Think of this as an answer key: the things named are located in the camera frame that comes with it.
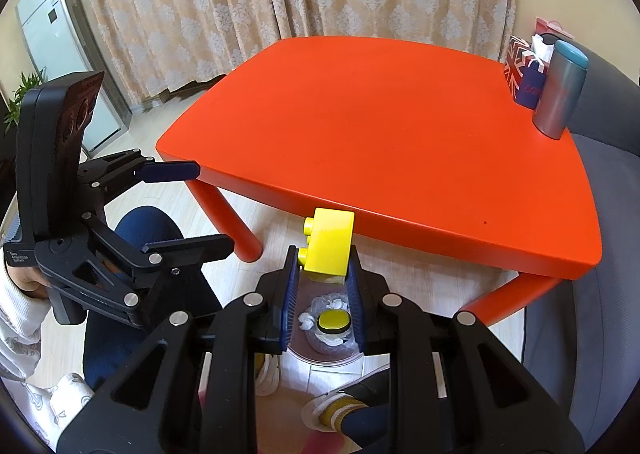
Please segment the person left hand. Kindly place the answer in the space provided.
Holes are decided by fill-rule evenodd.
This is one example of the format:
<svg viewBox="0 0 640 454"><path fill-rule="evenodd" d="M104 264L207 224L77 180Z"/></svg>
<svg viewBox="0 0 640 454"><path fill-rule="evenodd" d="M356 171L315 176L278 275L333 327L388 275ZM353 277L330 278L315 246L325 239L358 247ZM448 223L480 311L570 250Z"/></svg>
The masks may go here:
<svg viewBox="0 0 640 454"><path fill-rule="evenodd" d="M18 300L24 297L47 300L49 298L49 281L37 266L13 267L4 266L4 277L1 282L1 300Z"/></svg>

